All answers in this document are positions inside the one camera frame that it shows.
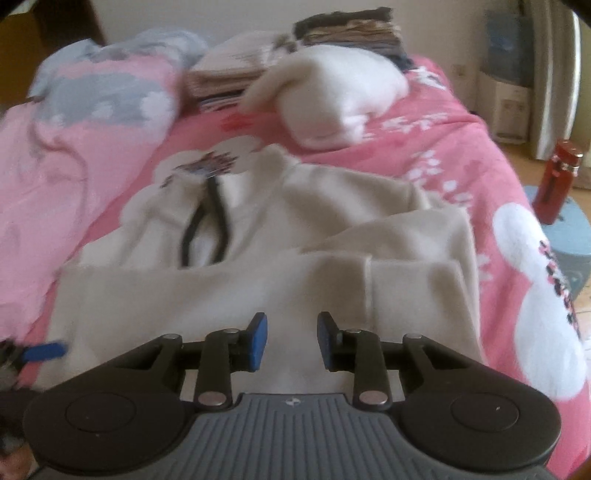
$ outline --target pink bedsheet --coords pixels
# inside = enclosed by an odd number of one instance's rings
[[[467,208],[472,219],[480,340],[488,364],[538,388],[560,409],[563,433],[548,466],[564,478],[589,453],[591,434],[586,366],[570,294],[523,189],[485,124],[454,98],[437,66],[423,59],[418,64],[408,74],[410,96],[368,125],[363,144],[342,151],[302,150],[274,114],[244,117],[230,109],[181,119],[82,244],[117,228],[122,208],[152,183],[160,161],[185,150],[244,153],[279,142],[305,162],[400,177],[437,191]],[[160,165],[158,178],[166,168],[167,163]],[[53,294],[32,340],[43,337]]]

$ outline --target wooden furniture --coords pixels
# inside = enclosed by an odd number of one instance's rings
[[[44,58],[84,38],[105,42],[90,0],[37,0],[1,21],[0,111],[26,100]]]

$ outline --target bottle cap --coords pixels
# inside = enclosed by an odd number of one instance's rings
[[[578,167],[583,159],[583,151],[570,140],[558,140],[556,142],[556,154],[561,161],[573,167]]]

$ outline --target white wall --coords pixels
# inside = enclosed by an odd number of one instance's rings
[[[109,42],[157,26],[188,28],[216,44],[245,30],[290,30],[308,17],[381,5],[394,18],[410,53],[428,56],[450,76],[456,94],[473,109],[476,74],[485,54],[484,10],[513,8],[517,0],[92,0]],[[466,65],[466,77],[452,65]]]

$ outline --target red water bottle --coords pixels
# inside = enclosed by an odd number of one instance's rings
[[[570,140],[558,140],[546,164],[542,183],[531,206],[540,223],[552,225],[577,176],[583,152]]]

